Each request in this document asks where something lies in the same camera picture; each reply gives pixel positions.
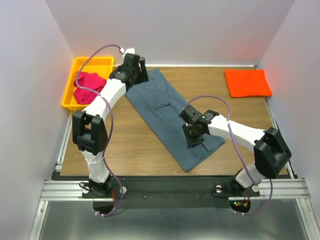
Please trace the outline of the grey-blue t-shirt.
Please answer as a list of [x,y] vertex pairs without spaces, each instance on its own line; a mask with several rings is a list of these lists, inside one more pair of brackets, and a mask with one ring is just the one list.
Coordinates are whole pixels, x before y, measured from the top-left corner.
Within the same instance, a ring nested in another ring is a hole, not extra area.
[[222,147],[225,140],[205,135],[202,144],[188,148],[182,129],[185,122],[179,117],[187,101],[158,68],[149,70],[147,75],[147,82],[134,85],[125,96],[179,166],[190,172]]

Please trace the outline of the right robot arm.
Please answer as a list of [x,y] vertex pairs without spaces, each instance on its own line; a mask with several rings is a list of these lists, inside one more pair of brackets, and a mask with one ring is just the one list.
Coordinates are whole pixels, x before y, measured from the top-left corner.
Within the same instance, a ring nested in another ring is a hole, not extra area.
[[202,144],[204,135],[211,135],[228,139],[235,148],[243,146],[253,153],[254,163],[244,164],[224,190],[233,196],[239,196],[265,178],[277,178],[292,157],[283,136],[274,127],[252,128],[212,110],[201,113],[192,105],[186,106],[179,117],[184,121],[182,129],[188,148]]

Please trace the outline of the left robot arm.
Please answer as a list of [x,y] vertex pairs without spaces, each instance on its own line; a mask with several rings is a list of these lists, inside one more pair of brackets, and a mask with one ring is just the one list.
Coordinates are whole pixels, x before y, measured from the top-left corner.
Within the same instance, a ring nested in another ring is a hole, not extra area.
[[110,171],[104,158],[112,131],[106,130],[105,120],[113,117],[113,106],[131,87],[149,80],[145,63],[145,58],[138,54],[123,54],[123,64],[109,75],[92,103],[72,115],[72,141],[84,156],[89,171],[88,184],[81,187],[88,193],[106,197],[111,192]]

